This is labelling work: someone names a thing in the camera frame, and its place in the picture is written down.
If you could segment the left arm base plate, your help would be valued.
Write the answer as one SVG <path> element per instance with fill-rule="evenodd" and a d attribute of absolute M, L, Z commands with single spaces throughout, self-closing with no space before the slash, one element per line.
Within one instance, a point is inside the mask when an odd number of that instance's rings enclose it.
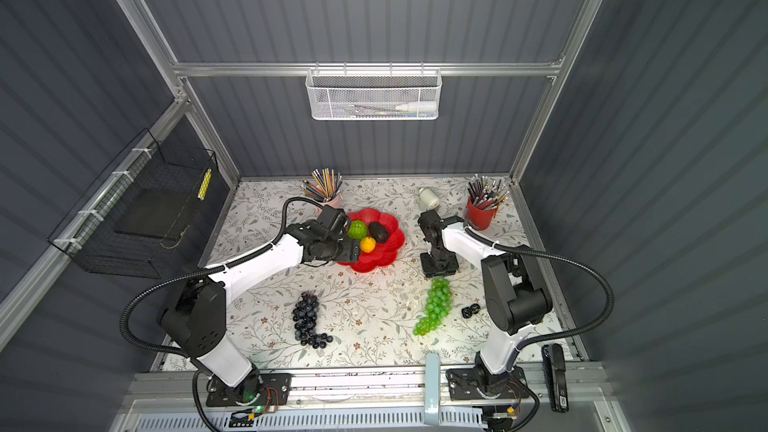
<path fill-rule="evenodd" d="M 287 403 L 293 376 L 288 373 L 251 372 L 239 385 L 228 386 L 213 376 L 206 385 L 208 407 L 267 407 Z"/>

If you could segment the green fake apple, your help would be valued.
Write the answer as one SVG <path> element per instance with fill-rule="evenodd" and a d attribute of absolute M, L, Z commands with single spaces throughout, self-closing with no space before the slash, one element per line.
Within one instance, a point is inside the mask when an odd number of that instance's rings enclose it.
<path fill-rule="evenodd" d="M 362 220 L 354 220 L 348 229 L 347 235 L 356 240 L 363 240 L 369 235 L 368 226 Z"/>

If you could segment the yellow fake lemon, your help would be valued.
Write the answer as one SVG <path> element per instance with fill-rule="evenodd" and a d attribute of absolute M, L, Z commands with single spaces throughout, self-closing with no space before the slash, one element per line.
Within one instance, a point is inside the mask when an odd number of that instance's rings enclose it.
<path fill-rule="evenodd" d="M 363 253 L 372 253 L 376 249 L 377 245 L 377 241 L 370 236 L 364 237 L 360 240 L 360 249 Z"/>

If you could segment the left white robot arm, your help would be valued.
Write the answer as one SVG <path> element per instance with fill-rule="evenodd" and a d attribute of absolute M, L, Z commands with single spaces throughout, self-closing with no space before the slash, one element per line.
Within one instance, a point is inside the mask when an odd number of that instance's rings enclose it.
<path fill-rule="evenodd" d="M 228 387 L 238 387 L 257 374 L 256 366 L 229 338 L 226 312 L 245 292 L 273 275 L 319 261 L 355 263 L 360 241 L 348 236 L 352 220 L 324 206 L 319 215 L 289 225 L 283 212 L 278 234 L 270 242 L 227 262 L 204 268 L 199 278 L 181 281 L 159 313 L 159 325 L 199 369 Z"/>

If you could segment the dark purple grape bunch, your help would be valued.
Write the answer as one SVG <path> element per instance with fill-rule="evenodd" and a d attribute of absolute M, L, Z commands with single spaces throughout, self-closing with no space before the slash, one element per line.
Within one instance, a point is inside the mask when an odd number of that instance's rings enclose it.
<path fill-rule="evenodd" d="M 319 311 L 317 295 L 311 291 L 302 292 L 291 312 L 294 338 L 301 346 L 324 349 L 334 342 L 330 333 L 317 331 Z"/>

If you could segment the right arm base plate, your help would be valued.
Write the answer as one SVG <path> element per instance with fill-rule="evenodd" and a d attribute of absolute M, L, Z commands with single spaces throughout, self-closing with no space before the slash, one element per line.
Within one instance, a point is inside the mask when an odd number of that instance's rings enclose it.
<path fill-rule="evenodd" d="M 521 367 L 489 375 L 481 367 L 452 368 L 445 372 L 449 394 L 454 401 L 510 400 L 529 398 L 527 379 Z"/>

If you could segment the dark fake avocado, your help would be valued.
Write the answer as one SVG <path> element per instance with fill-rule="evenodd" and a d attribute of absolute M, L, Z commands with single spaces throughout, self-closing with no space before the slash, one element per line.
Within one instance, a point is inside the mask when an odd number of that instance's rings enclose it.
<path fill-rule="evenodd" d="M 373 237 L 378 244 L 384 244 L 389 240 L 390 233 L 388 229 L 380 222 L 371 222 L 368 224 L 368 232 L 370 237 Z"/>

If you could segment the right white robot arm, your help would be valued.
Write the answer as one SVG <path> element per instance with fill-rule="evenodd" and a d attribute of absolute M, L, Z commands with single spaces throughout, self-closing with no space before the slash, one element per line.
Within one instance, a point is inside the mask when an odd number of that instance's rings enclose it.
<path fill-rule="evenodd" d="M 534 251 L 527 246 L 504 246 L 478 234 L 460 217 L 442 218 L 434 210 L 421 213 L 418 225 L 430 245 L 420 255 L 427 278 L 455 274 L 460 260 L 481 272 L 485 308 L 493 327 L 478 352 L 478 368 L 487 376 L 511 371 L 522 341 L 553 308 Z"/>

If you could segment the green fake grape bunch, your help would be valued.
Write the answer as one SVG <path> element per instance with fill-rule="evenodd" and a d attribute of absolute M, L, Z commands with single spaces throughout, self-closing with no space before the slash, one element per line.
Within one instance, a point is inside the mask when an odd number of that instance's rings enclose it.
<path fill-rule="evenodd" d="M 434 332 L 443 323 L 452 309 L 453 294 L 450 282 L 446 278 L 434 278 L 427 291 L 424 316 L 413 329 L 415 336 L 424 336 Z"/>

